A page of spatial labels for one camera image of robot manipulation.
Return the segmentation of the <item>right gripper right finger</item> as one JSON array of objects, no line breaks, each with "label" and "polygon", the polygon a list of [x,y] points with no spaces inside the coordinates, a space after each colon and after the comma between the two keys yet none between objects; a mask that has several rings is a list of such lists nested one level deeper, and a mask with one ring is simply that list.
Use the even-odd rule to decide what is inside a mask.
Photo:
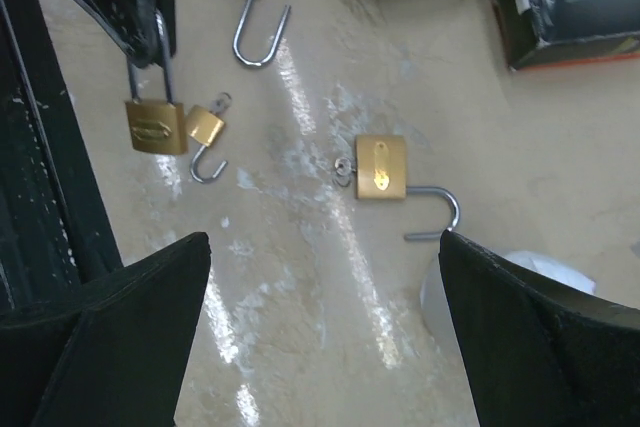
[{"label": "right gripper right finger", "polygon": [[439,263],[480,425],[638,425],[638,310],[454,232]]}]

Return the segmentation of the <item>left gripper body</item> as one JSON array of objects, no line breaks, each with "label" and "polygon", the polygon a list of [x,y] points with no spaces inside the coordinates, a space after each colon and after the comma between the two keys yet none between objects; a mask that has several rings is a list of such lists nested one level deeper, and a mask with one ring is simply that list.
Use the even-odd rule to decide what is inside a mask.
[{"label": "left gripper body", "polygon": [[1,304],[123,265],[39,0],[1,0]]}]

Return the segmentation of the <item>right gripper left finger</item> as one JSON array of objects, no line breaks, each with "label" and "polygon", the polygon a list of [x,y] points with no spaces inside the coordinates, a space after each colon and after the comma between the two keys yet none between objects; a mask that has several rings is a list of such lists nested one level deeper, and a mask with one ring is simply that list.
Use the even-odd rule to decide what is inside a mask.
[{"label": "right gripper left finger", "polygon": [[2,425],[173,425],[209,271],[209,238],[195,232],[2,313]]}]

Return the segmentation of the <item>long shackle brass padlock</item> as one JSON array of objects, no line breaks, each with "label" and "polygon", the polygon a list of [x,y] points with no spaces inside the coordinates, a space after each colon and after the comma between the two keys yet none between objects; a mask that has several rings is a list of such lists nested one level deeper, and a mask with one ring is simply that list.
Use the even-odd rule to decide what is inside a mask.
[{"label": "long shackle brass padlock", "polygon": [[185,113],[182,103],[175,101],[169,33],[159,10],[155,11],[160,42],[161,69],[165,99],[141,98],[138,92],[137,70],[127,60],[127,74],[131,99],[125,102],[132,147],[154,155],[184,155],[188,151]]}]

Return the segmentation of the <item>small brass padlock with key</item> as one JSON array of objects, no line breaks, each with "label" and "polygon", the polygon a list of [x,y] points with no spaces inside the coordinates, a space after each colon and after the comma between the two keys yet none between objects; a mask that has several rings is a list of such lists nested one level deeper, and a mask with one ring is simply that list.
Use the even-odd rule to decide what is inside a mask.
[{"label": "small brass padlock with key", "polygon": [[200,145],[189,166],[191,177],[200,184],[215,182],[228,165],[227,160],[222,160],[211,175],[203,176],[200,173],[200,163],[203,156],[214,145],[226,127],[226,122],[221,118],[221,115],[231,105],[231,95],[227,92],[221,92],[209,107],[194,105],[185,117],[187,135]]}]

